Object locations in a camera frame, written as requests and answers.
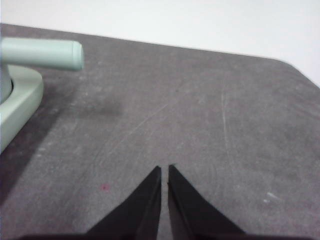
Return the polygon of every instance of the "black tool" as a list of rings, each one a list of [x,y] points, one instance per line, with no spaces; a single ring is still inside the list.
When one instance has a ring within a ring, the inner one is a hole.
[[[174,240],[310,240],[246,234],[207,202],[174,165],[169,166],[168,207]],[[22,240],[156,240],[161,210],[161,169],[156,166],[133,193],[86,234],[34,235]]]

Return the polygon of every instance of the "red spot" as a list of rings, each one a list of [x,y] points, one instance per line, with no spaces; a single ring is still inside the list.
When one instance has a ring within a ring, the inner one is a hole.
[[[109,192],[110,185],[108,183],[104,183],[104,184],[101,185],[100,188],[101,188],[102,191]]]

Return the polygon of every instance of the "white background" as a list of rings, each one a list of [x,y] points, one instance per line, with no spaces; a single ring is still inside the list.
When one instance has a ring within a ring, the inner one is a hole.
[[[279,59],[320,86],[320,0],[1,0],[1,22]]]

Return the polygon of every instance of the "tabletop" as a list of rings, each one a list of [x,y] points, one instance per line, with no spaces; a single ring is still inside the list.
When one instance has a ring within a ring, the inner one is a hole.
[[[1,154],[1,235],[84,233],[168,165],[251,234],[320,239],[320,90],[273,59],[1,25],[79,41],[79,72],[36,68],[41,105]]]

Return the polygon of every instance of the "pale green handle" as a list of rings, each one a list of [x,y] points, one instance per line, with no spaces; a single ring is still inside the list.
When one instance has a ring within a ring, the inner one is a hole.
[[[76,71],[84,67],[84,51],[77,41],[4,37],[1,63]]]

